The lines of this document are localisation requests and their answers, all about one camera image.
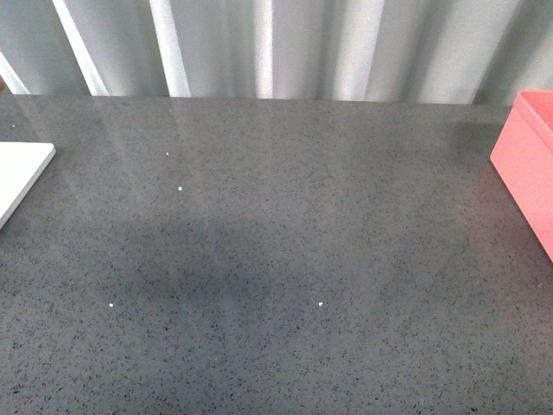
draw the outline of white curtain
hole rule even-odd
[[[551,0],[6,0],[12,93],[510,104]]]

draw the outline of speckled quartz surface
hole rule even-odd
[[[0,231],[2,413],[551,413],[508,112],[3,95],[57,154]]]

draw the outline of pink box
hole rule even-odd
[[[520,91],[490,156],[553,260],[553,91]]]

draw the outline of white board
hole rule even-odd
[[[0,229],[54,154],[53,144],[0,142]]]

